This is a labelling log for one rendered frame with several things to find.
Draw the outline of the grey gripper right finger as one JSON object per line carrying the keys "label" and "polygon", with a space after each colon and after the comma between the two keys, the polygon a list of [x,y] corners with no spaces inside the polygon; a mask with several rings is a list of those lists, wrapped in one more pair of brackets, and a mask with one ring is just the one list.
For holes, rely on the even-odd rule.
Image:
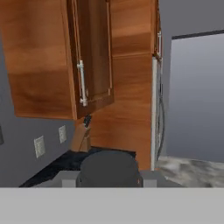
{"label": "grey gripper right finger", "polygon": [[143,187],[181,187],[181,184],[166,179],[161,171],[140,171],[140,174],[143,180]]}

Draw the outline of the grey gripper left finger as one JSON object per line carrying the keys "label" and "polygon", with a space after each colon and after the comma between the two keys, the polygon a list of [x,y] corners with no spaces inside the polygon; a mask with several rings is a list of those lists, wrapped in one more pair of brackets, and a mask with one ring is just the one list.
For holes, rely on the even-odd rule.
{"label": "grey gripper left finger", "polygon": [[53,179],[47,180],[38,187],[76,187],[77,171],[60,171]]}

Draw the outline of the tall wooden cabinet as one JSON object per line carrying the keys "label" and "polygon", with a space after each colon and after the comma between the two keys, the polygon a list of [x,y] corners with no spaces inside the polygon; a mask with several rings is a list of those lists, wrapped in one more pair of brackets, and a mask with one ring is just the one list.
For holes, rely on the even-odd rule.
{"label": "tall wooden cabinet", "polygon": [[109,0],[114,102],[94,113],[91,143],[151,167],[151,0]]}

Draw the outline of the narrow wooden cabinet door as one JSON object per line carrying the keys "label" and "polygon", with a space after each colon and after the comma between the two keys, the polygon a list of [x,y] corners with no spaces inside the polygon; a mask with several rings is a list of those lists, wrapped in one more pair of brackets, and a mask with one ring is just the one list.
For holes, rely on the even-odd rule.
{"label": "narrow wooden cabinet door", "polygon": [[162,58],[162,39],[161,39],[161,57],[158,57],[158,32],[162,32],[161,19],[159,11],[159,0],[151,0],[151,50],[153,55],[159,60]]}

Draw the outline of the dark grey round object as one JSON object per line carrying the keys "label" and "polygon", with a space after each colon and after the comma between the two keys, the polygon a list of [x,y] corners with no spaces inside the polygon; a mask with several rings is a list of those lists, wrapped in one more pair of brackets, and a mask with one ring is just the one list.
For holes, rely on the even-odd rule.
{"label": "dark grey round object", "polygon": [[76,185],[96,188],[135,188],[143,186],[143,179],[136,159],[129,153],[105,150],[83,160]]}

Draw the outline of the wooden knife block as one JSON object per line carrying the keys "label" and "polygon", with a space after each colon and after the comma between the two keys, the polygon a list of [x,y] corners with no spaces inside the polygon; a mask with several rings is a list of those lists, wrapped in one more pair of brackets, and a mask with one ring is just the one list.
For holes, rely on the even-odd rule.
{"label": "wooden knife block", "polygon": [[90,149],[90,128],[86,128],[84,124],[80,124],[75,128],[71,150],[75,152],[89,152]]}

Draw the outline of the white fridge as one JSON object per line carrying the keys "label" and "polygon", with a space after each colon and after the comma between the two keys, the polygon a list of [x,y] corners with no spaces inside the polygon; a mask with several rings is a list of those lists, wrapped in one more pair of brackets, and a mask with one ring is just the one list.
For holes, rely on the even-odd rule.
{"label": "white fridge", "polygon": [[151,143],[150,168],[157,169],[158,158],[164,143],[165,136],[165,107],[163,102],[162,62],[152,58],[152,89],[151,89]]}

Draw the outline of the white wall outlet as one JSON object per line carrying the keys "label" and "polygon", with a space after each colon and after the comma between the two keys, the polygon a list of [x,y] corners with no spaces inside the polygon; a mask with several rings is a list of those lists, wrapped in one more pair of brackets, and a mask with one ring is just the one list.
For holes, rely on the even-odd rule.
{"label": "white wall outlet", "polygon": [[44,137],[41,136],[34,140],[34,150],[36,153],[36,158],[43,156],[46,152]]}
{"label": "white wall outlet", "polygon": [[59,127],[59,141],[61,143],[64,143],[67,140],[67,131],[66,131],[66,126],[63,125]]}

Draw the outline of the wooden wall cabinet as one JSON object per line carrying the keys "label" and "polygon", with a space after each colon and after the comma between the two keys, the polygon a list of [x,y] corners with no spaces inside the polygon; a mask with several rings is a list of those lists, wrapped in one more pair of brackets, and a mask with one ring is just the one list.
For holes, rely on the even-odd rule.
{"label": "wooden wall cabinet", "polygon": [[0,36],[15,115],[75,118],[67,0],[0,0]]}

